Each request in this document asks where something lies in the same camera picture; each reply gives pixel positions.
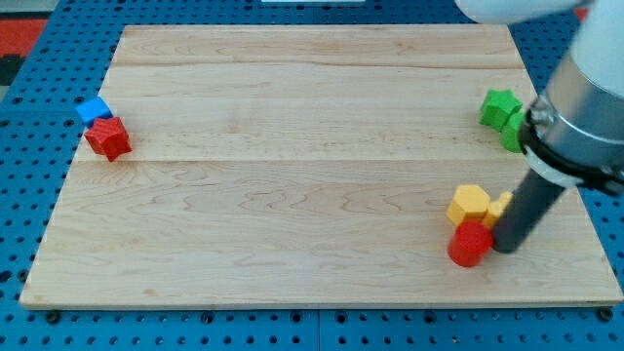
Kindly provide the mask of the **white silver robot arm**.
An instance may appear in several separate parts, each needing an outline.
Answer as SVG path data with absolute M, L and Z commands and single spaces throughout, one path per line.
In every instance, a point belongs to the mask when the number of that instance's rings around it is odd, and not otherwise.
M 469 19 L 512 24 L 586 7 L 520 133 L 530 171 L 519 189 L 623 191 L 623 0 L 456 0 Z

